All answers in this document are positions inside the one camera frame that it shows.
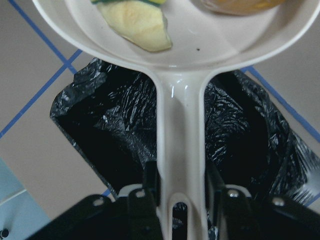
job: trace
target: trash bag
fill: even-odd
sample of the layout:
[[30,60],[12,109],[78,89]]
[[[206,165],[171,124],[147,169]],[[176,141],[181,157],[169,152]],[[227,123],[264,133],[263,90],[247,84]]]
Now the trash bag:
[[[308,187],[320,159],[243,72],[215,76],[204,107],[206,161],[226,184],[247,188],[257,201],[281,194],[305,204],[320,192]],[[156,108],[147,75],[94,58],[56,96],[50,117],[117,198],[122,187],[142,183],[145,163],[157,160]]]

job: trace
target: black plastic bag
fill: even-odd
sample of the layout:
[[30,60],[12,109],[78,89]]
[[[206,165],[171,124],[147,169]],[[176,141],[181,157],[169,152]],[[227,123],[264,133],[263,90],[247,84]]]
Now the black plastic bag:
[[[51,119],[110,188],[114,197],[142,182],[157,160],[156,88],[145,74],[99,59],[74,75],[54,100]],[[289,127],[268,94],[239,70],[214,77],[205,90],[206,160],[226,184],[262,201],[287,195],[304,204],[320,159]]]

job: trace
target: black knob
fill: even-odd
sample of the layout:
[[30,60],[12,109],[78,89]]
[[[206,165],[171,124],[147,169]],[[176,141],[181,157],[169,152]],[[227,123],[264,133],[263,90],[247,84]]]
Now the black knob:
[[0,239],[4,239],[6,237],[9,236],[9,230],[8,229],[3,229],[2,231],[0,231]]

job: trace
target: white plastic utensil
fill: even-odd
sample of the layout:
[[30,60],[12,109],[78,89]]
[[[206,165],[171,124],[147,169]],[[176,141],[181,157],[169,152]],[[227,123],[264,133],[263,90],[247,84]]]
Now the white plastic utensil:
[[222,72],[252,65],[283,51],[310,27],[318,0],[287,0],[251,16],[214,14],[200,0],[168,0],[163,12],[173,41],[150,53],[114,33],[89,0],[33,0],[48,24],[83,51],[141,71],[157,90],[158,216],[172,239],[172,209],[188,209],[188,240],[208,239],[205,207],[204,91]]

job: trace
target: tiled floor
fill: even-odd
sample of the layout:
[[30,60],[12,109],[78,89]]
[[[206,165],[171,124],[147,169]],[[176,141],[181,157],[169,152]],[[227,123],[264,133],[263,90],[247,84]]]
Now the tiled floor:
[[[320,18],[290,49],[254,66],[270,84],[267,89],[277,91],[271,98],[291,127],[318,156],[319,27]],[[49,118],[54,97],[93,57],[50,29],[31,1],[0,1],[0,29],[0,157],[54,218],[106,190]],[[257,76],[255,69],[249,70]],[[310,207],[320,212],[320,200]]]

